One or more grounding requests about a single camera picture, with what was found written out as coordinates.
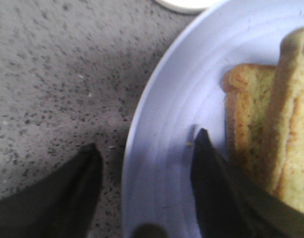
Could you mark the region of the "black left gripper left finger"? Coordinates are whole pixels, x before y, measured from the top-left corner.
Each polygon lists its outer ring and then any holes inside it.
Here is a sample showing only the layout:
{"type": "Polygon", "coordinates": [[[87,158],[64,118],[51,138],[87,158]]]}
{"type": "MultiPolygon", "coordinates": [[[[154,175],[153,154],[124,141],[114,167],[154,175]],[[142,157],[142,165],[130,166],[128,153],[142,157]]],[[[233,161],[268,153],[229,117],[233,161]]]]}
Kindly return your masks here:
{"type": "Polygon", "coordinates": [[[95,144],[57,171],[0,200],[0,238],[84,238],[101,192],[103,162],[95,144]]]}

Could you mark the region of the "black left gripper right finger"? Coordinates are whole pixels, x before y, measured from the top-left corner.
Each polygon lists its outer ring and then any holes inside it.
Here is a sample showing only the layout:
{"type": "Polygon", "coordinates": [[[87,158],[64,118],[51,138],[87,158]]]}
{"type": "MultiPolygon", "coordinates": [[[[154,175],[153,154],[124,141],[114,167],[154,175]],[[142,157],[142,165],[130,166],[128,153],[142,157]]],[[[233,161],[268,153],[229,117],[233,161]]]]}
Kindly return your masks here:
{"type": "Polygon", "coordinates": [[[203,128],[194,140],[191,184],[203,238],[304,238],[304,214],[226,162],[203,128]]]}

